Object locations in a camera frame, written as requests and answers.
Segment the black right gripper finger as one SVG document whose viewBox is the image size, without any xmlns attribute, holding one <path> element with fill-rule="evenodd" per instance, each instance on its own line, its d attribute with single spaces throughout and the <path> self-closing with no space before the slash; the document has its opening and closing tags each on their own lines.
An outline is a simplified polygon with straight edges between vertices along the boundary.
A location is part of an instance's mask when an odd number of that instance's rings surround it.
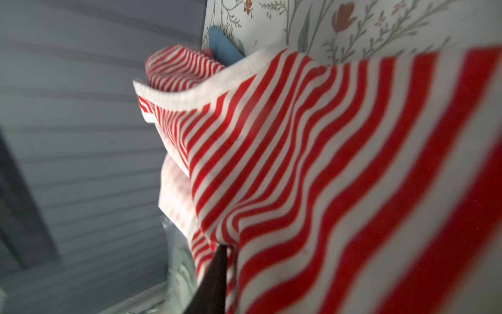
<svg viewBox="0 0 502 314">
<path fill-rule="evenodd" d="M 227 247 L 220 245 L 196 294 L 183 314 L 226 312 Z"/>
</svg>

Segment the striped garment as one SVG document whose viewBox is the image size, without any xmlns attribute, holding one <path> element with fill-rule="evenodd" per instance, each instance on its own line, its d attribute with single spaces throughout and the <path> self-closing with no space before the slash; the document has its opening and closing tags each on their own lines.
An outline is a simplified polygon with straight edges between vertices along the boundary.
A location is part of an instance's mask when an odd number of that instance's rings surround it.
<svg viewBox="0 0 502 314">
<path fill-rule="evenodd" d="M 226 313 L 501 312 L 501 47 L 226 67 L 178 44 L 145 70 Z"/>
</svg>

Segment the blue tank top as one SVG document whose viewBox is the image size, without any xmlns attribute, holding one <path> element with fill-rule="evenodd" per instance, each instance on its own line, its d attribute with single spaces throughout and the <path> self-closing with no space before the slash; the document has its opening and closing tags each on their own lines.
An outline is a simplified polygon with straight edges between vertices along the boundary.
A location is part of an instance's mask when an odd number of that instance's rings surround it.
<svg viewBox="0 0 502 314">
<path fill-rule="evenodd" d="M 211 26 L 208 32 L 208 48 L 223 66 L 228 67 L 244 59 L 244 55 L 234 46 L 218 26 Z"/>
</svg>

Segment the clear vacuum bag blue zip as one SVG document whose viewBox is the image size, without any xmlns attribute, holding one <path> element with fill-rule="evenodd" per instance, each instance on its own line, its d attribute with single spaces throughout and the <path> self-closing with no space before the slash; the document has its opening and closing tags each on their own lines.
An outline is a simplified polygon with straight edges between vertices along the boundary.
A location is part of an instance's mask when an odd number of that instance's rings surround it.
<svg viewBox="0 0 502 314">
<path fill-rule="evenodd" d="M 168 247 L 167 290 L 162 313 L 184 313 L 197 290 L 193 256 L 186 237 L 167 217 L 162 218 L 162 226 Z"/>
</svg>

